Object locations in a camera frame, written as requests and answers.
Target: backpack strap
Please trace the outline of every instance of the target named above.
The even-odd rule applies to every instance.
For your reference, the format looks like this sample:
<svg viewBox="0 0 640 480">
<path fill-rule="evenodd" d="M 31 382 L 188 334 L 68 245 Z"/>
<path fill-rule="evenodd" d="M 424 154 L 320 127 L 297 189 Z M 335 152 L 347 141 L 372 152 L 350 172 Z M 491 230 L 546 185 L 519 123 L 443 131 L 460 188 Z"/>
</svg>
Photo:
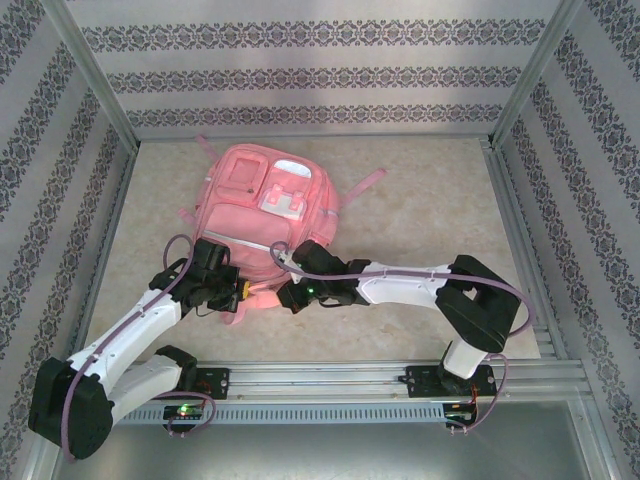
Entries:
<svg viewBox="0 0 640 480">
<path fill-rule="evenodd" d="M 198 135 L 196 137 L 196 141 L 198 142 L 198 145 L 200 145 L 200 147 L 202 147 L 202 149 L 204 150 L 204 152 L 209 155 L 209 158 L 211 159 L 211 161 L 215 164 L 218 162 L 218 160 L 220 160 L 220 155 L 218 155 L 218 152 L 216 152 L 213 147 L 211 146 L 211 144 L 209 142 L 207 142 L 207 139 L 204 138 L 202 135 Z"/>
<path fill-rule="evenodd" d="M 272 308 L 279 307 L 280 300 L 275 290 L 263 288 L 249 294 L 249 296 L 238 304 L 236 313 L 223 312 L 222 320 L 227 325 L 236 325 L 242 321 L 247 310 L 251 308 Z"/>
<path fill-rule="evenodd" d="M 218 155 L 218 152 L 216 152 L 213 149 L 213 147 L 209 144 L 209 142 L 207 142 L 207 140 L 202 135 L 198 135 L 196 137 L 196 140 L 200 145 L 200 147 L 202 147 L 202 150 L 204 150 L 204 152 L 209 156 L 209 158 L 213 162 L 211 167 L 209 168 L 209 172 L 207 173 L 207 176 L 204 179 L 204 182 L 202 182 L 202 186 L 200 187 L 200 191 L 198 192 L 198 197 L 196 198 L 195 207 L 196 207 L 196 210 L 198 210 L 198 208 L 200 208 L 200 205 L 202 205 L 202 202 L 204 202 L 204 196 L 207 193 L 207 187 L 209 186 L 209 182 L 211 181 L 211 175 L 213 174 L 213 169 L 215 168 L 216 163 L 218 163 L 218 160 L 220 160 L 220 155 Z M 189 213 L 187 209 L 181 208 L 180 210 L 178 210 L 178 215 L 187 225 L 195 226 L 196 217 L 192 213 Z"/>
<path fill-rule="evenodd" d="M 360 183 L 358 183 L 355 187 L 353 187 L 347 194 L 342 197 L 342 204 L 340 208 L 344 208 L 353 202 L 356 198 L 362 195 L 367 188 L 373 186 L 378 180 L 383 178 L 388 172 L 384 168 L 379 168 L 367 178 L 363 179 Z"/>
</svg>

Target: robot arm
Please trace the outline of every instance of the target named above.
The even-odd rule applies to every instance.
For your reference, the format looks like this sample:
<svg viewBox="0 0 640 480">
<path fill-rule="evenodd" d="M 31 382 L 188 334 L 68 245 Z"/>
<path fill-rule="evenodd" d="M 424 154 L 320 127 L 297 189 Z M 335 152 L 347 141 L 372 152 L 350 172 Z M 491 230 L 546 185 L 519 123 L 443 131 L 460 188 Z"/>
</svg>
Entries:
<svg viewBox="0 0 640 480">
<path fill-rule="evenodd" d="M 441 311 L 459 335 L 441 362 L 441 380 L 452 392 L 464 389 L 487 354 L 502 352 L 521 303 L 515 295 L 480 282 L 486 279 L 506 284 L 468 255 L 459 255 L 450 265 L 429 268 L 394 267 L 369 260 L 345 264 L 317 243 L 307 241 L 290 258 L 282 257 L 285 264 L 295 265 L 305 273 L 358 277 L 320 280 L 294 276 L 278 291 L 282 305 L 293 313 L 314 300 L 324 307 L 392 302 Z M 438 274 L 464 275 L 478 281 L 447 279 Z M 472 298 L 468 294 L 474 290 Z"/>
<path fill-rule="evenodd" d="M 239 269 L 228 264 L 229 249 L 200 239 L 188 271 L 151 308 L 145 305 L 170 286 L 180 259 L 156 275 L 136 305 L 100 339 L 67 361 L 50 358 L 38 370 L 29 412 L 29 428 L 61 445 L 62 411 L 71 382 L 82 365 L 94 358 L 73 392 L 69 410 L 69 445 L 76 458 L 86 458 L 106 440 L 112 426 L 129 412 L 171 390 L 189 391 L 195 383 L 194 357 L 175 347 L 163 347 L 143 365 L 131 363 L 163 332 L 191 309 L 204 303 L 210 309 L 235 312 L 246 296 L 247 283 Z M 130 322 L 132 315 L 140 315 Z M 130 322 L 100 355 L 96 349 L 114 331 Z"/>
</svg>

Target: patterned wallpaper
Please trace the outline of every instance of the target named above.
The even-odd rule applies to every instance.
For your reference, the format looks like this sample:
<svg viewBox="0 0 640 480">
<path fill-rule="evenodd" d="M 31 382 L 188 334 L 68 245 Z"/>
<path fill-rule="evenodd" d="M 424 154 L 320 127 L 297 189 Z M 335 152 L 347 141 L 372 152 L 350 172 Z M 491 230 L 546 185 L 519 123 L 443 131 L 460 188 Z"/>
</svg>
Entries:
<svg viewBox="0 0 640 480">
<path fill-rule="evenodd" d="M 174 3 L 68 2 L 141 139 L 488 134 L 558 0 Z"/>
<path fill-rule="evenodd" d="M 585 2 L 503 145 L 564 340 L 585 362 L 622 478 L 640 478 L 638 25 L 629 1 Z"/>
<path fill-rule="evenodd" d="M 0 479 L 20 478 L 37 370 L 67 353 L 128 153 L 39 3 L 0 5 Z"/>
</svg>

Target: backpack pocket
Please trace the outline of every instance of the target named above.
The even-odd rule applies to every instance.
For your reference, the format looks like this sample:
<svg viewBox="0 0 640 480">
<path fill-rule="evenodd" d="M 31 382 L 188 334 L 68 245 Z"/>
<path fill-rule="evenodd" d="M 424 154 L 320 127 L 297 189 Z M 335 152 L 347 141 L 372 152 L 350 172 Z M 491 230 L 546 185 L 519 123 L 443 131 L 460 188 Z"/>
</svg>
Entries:
<svg viewBox="0 0 640 480">
<path fill-rule="evenodd" d="M 269 159 L 251 150 L 236 150 L 226 160 L 216 181 L 216 193 L 222 198 L 249 204 L 260 193 L 269 170 Z"/>
<path fill-rule="evenodd" d="M 290 220 L 301 220 L 313 182 L 311 169 L 302 163 L 277 160 L 264 182 L 259 208 Z"/>
</svg>

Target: beige floor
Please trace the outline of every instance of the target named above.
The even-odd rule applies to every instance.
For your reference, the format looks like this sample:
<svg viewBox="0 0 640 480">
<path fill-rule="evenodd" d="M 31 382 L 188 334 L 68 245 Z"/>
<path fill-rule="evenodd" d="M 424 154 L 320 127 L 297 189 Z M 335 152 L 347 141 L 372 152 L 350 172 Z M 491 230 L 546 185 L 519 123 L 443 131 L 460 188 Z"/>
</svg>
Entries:
<svg viewBox="0 0 640 480">
<path fill-rule="evenodd" d="M 342 259 L 370 258 L 434 266 L 459 253 L 476 256 L 517 285 L 513 259 L 477 140 L 427 137 L 260 139 L 255 143 L 313 159 L 339 192 L 378 167 L 389 175 L 342 213 L 330 250 Z M 222 152 L 230 141 L 214 142 Z M 209 167 L 194 142 L 143 143 L 111 250 L 88 341 L 122 317 L 162 269 L 162 251 L 176 233 L 190 233 L 176 215 L 193 204 Z M 176 245 L 171 258 L 186 253 Z M 518 324 L 524 320 L 521 308 Z M 292 316 L 253 311 L 225 326 L 217 314 L 192 312 L 145 352 L 172 344 L 200 360 L 348 361 L 439 359 L 455 332 L 437 311 L 407 305 L 319 306 Z M 533 332 L 507 343 L 511 358 L 537 358 Z"/>
</svg>

